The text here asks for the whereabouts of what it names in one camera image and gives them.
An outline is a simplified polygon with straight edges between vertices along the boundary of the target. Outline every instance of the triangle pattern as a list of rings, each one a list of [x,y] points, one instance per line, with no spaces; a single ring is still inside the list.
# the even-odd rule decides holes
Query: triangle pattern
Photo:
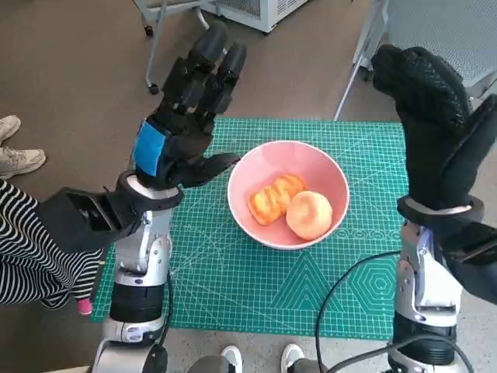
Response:
[[[276,293],[271,308],[318,311],[331,286],[308,251],[304,251]],[[328,310],[344,312],[333,298]]]

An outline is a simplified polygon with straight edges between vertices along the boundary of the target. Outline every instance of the blue tape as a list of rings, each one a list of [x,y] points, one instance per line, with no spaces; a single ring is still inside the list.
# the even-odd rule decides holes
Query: blue tape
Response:
[[[150,176],[157,176],[158,161],[165,146],[165,135],[144,122],[134,144],[133,160],[136,166]]]

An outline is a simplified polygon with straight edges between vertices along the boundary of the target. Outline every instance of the floor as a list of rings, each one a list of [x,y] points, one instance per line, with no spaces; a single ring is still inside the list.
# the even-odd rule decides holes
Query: floor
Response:
[[[229,117],[329,119],[343,90],[367,10],[367,0],[312,0],[269,35],[229,24],[233,39],[246,43],[248,60]],[[194,14],[168,19],[154,80],[162,82],[172,62],[200,35]],[[16,185],[44,199],[61,187],[112,187],[126,167],[138,121],[159,98],[144,87],[150,40],[130,1],[2,0],[0,2],[0,115],[16,113],[21,131],[8,145],[40,147],[48,154],[39,171]],[[357,81],[343,120],[396,120],[392,102]],[[487,221],[497,224],[493,152],[474,194],[487,204]],[[493,306],[464,296],[461,346],[480,372],[497,364],[497,339],[486,333],[497,323]],[[90,363],[100,325],[77,315],[75,305],[46,312],[39,305],[2,306],[0,371],[41,372]],[[313,340],[291,336],[212,333],[175,329],[166,342],[172,372],[224,345],[240,346],[245,371],[277,372],[280,352],[299,343],[315,357]],[[328,365],[382,345],[362,340],[325,340]],[[374,372],[385,359],[349,371]]]

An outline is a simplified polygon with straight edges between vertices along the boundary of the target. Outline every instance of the cutting mat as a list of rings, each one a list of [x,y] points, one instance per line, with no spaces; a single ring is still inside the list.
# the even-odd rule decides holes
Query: cutting mat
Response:
[[[231,217],[230,172],[186,190],[171,228],[174,327],[313,335],[334,282],[357,260],[399,249],[396,200],[407,191],[400,124],[219,119],[210,153],[243,155],[272,140],[307,142],[340,164],[350,186],[345,220],[310,249],[279,251],[251,240]],[[94,321],[109,311],[113,256],[110,250]],[[323,336],[390,338],[395,261],[378,260],[350,275],[328,307]]]

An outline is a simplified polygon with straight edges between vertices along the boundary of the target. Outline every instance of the person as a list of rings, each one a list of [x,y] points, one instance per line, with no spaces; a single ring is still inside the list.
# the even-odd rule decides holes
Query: person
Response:
[[[242,373],[242,353],[236,346],[226,347],[219,355],[201,357],[187,373]],[[317,373],[317,361],[306,359],[302,349],[289,344],[281,354],[281,373]]]
[[[21,127],[21,120],[15,115],[0,119],[0,144],[10,138]],[[47,157],[41,149],[16,150],[0,148],[0,179],[7,180],[14,175],[31,173],[39,169]]]
[[[15,115],[0,119],[0,144],[20,125]],[[45,159],[40,149],[0,148],[0,305],[39,301],[59,309],[73,297],[88,315],[102,251],[61,252],[36,216],[38,201],[3,181],[40,168]]]

